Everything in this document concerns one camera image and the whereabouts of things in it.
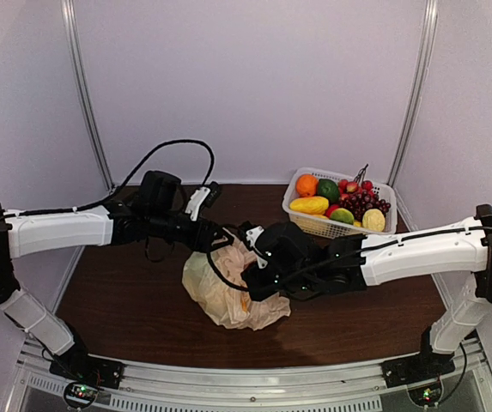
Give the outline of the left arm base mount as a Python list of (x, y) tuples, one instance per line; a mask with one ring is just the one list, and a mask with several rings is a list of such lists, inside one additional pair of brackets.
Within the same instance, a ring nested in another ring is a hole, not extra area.
[(106, 390), (120, 387), (125, 366), (122, 362), (74, 352), (57, 355), (45, 349), (50, 356), (49, 372), (68, 379), (63, 389), (63, 400), (75, 410), (92, 406)]

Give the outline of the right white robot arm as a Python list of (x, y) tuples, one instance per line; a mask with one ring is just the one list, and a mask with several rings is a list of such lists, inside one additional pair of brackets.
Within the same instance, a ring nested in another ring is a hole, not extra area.
[(312, 296), (362, 291), (402, 278), (464, 271), (461, 295), (422, 335), (411, 371), (430, 378), (492, 309), (492, 206), (448, 226), (406, 234), (351, 234), (324, 247), (293, 222), (246, 233), (258, 261), (241, 275), (252, 300), (276, 293)]

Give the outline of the beige plastic bag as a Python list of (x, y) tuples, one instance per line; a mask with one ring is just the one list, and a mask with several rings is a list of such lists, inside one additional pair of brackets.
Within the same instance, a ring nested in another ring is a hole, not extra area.
[[(222, 276), (241, 287), (246, 285), (241, 273), (257, 261), (255, 253), (239, 240), (212, 252), (211, 256)], [(248, 293), (229, 287), (216, 275), (204, 253), (193, 252), (186, 260), (182, 284), (216, 325), (229, 330), (262, 330), (291, 315), (289, 299), (279, 294), (257, 302)]]

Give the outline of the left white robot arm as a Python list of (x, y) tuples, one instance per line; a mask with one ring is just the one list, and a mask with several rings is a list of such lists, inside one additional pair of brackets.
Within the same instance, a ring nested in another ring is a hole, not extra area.
[(0, 310), (34, 336), (76, 381), (94, 374), (94, 362), (76, 331), (56, 317), (16, 279), (13, 262), (36, 252), (74, 246), (127, 245), (162, 239), (191, 251), (208, 253), (213, 245), (231, 245), (233, 237), (200, 215), (218, 198), (217, 183), (200, 186), (173, 209), (176, 194), (183, 193), (176, 176), (149, 171), (138, 190), (124, 200), (105, 200), (98, 206), (55, 213), (9, 211), (0, 204)]

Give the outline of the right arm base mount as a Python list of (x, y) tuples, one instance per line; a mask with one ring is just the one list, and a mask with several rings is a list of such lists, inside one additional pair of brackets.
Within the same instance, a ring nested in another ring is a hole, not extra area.
[(444, 360), (424, 360), (420, 354), (386, 360), (381, 364), (387, 388), (406, 386), (409, 399), (428, 409), (435, 407), (443, 398), (443, 375), (455, 371), (450, 357)]

